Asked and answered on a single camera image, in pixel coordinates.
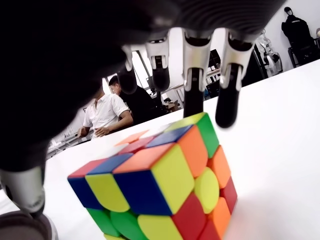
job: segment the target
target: white wall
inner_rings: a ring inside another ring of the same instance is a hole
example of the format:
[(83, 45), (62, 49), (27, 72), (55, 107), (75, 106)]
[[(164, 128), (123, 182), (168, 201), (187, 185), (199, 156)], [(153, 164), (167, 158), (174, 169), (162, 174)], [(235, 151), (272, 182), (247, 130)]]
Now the white wall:
[(210, 50), (216, 49), (221, 59), (224, 54), (224, 47), (226, 42), (225, 39), (226, 39), (226, 29), (217, 28), (212, 35)]
[(184, 82), (183, 72), (183, 37), (182, 29), (172, 28), (169, 33), (169, 75), (170, 86), (176, 86)]
[[(110, 79), (111, 79), (113, 76), (115, 76), (115, 75), (116, 75), (116, 74), (113, 74), (113, 75), (111, 75), (111, 76), (108, 76), (107, 79), (110, 81)], [(102, 89), (103, 89), (105, 95), (110, 95), (110, 94), (112, 94), (111, 89), (110, 89), (110, 87), (109, 87), (109, 84), (107, 83), (106, 78), (104, 78), (104, 77), (102, 78)]]
[(320, 0), (288, 0), (265, 27), (265, 35), (271, 40), (274, 51), (280, 54), (283, 71), (288, 71), (293, 66), (288, 54), (290, 43), (281, 29), (282, 22), (288, 16), (284, 11), (285, 7), (290, 7), (297, 18), (307, 22), (310, 34), (315, 38), (316, 30), (320, 28)]

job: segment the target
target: man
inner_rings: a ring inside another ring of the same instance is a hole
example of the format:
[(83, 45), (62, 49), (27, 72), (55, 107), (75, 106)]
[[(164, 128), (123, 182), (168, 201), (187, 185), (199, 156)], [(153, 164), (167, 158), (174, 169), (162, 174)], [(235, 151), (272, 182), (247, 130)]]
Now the man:
[(88, 135), (90, 127), (94, 128), (92, 139), (109, 134), (112, 131), (128, 127), (134, 122), (128, 107), (116, 94), (105, 95), (102, 87), (95, 99), (85, 110), (83, 127), (78, 130), (78, 137)]
[(159, 110), (151, 96), (142, 87), (137, 86), (133, 94), (122, 91), (118, 76), (113, 76), (109, 81), (112, 91), (120, 96), (132, 111), (134, 124), (141, 124), (160, 116)]

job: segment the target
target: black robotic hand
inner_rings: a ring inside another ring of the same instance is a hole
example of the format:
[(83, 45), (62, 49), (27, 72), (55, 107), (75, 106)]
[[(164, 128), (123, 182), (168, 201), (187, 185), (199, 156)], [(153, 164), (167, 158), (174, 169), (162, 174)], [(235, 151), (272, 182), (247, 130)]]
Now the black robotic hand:
[(17, 140), (12, 127), (4, 130), (2, 154), (8, 157), (0, 162), (0, 179), (6, 194), (26, 213), (41, 214), (50, 139), (92, 98), (103, 77), (124, 67), (132, 70), (123, 46), (146, 44), (154, 84), (166, 89), (173, 27), (183, 28), (185, 117), (203, 110), (212, 33), (227, 28), (216, 121), (231, 126), (254, 40), (284, 1), (61, 0), (32, 1), (19, 11), (9, 10), (4, 89), (14, 90), (15, 96), (4, 110), (10, 126), (28, 131)]

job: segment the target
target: white tabletop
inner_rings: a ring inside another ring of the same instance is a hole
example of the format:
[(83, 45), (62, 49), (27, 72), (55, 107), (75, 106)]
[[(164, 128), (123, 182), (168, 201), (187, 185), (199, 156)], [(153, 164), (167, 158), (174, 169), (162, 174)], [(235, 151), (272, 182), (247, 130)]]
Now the white tabletop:
[[(217, 98), (204, 102), (214, 122)], [(60, 240), (103, 240), (67, 176), (124, 137), (182, 110), (71, 147), (46, 165), (44, 212)], [(216, 132), (238, 193), (225, 240), (320, 239), (320, 60), (244, 87), (236, 124)], [(0, 214), (16, 210), (0, 191)]]

